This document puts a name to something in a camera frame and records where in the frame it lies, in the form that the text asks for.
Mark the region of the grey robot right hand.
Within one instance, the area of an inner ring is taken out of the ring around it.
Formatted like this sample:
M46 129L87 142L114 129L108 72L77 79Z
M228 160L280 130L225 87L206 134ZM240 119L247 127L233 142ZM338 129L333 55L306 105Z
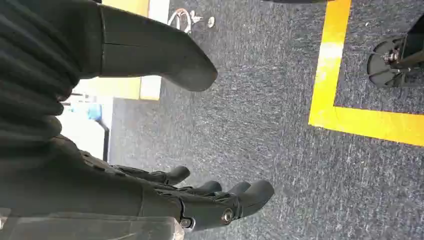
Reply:
M195 231L262 209L275 193L266 180L178 188L186 167L111 166L62 136L57 117L80 80L144 76L202 92L218 72L186 33L141 15L95 0L1 1L0 206L15 218L171 217Z

